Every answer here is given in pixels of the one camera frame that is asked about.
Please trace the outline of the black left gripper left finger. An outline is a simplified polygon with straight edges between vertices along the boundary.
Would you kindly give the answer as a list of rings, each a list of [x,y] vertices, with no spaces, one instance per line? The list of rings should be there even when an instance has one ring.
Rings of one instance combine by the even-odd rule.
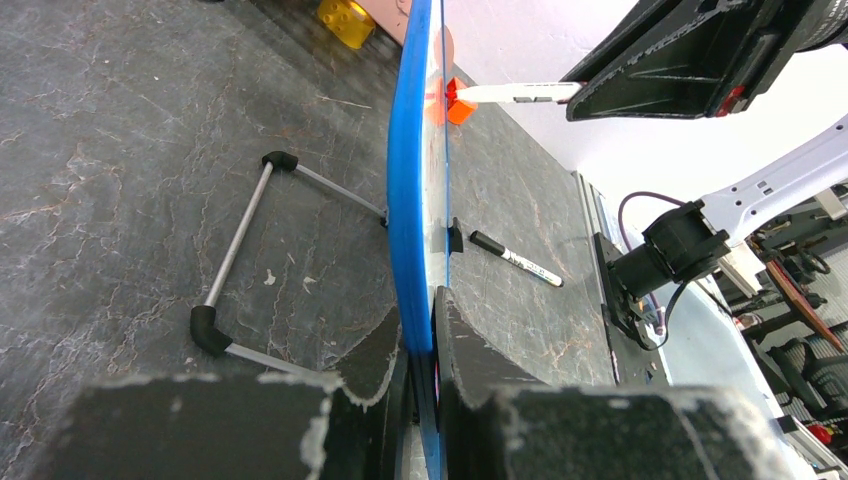
[[[393,479],[406,360],[399,313],[335,369],[127,377],[86,388],[36,479]]]

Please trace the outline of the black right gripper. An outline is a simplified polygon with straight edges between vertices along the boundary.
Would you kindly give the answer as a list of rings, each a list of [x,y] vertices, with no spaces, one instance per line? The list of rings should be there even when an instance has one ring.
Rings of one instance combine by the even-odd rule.
[[[845,1],[639,1],[563,79],[568,120],[740,113],[798,52],[847,43]]]

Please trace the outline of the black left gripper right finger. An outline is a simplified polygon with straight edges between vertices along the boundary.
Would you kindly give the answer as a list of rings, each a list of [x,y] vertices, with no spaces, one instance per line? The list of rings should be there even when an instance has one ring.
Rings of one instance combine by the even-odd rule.
[[[710,387],[554,387],[492,347],[452,291],[434,306],[448,479],[792,479],[774,426]]]

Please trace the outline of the red whiteboard marker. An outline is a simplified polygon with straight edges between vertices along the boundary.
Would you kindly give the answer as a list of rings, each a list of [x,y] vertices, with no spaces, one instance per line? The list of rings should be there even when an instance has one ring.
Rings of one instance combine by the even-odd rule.
[[[448,89],[446,98],[472,103],[557,103],[565,104],[582,88],[580,82],[509,83]]]

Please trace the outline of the blue framed whiteboard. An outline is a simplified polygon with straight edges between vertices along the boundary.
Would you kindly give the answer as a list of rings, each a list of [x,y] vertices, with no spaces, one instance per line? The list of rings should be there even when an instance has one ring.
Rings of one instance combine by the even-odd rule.
[[[447,476],[438,430],[433,324],[436,291],[449,282],[445,85],[450,63],[443,13],[441,1],[410,6],[387,144],[391,268],[430,479]]]

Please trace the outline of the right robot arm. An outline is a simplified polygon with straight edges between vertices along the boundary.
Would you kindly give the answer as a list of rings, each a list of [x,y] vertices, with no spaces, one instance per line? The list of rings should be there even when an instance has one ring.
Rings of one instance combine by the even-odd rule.
[[[571,121],[746,110],[798,52],[847,41],[843,1],[640,1],[566,75]],[[756,229],[847,176],[839,121],[748,177],[656,219],[610,270],[634,297],[708,275]]]

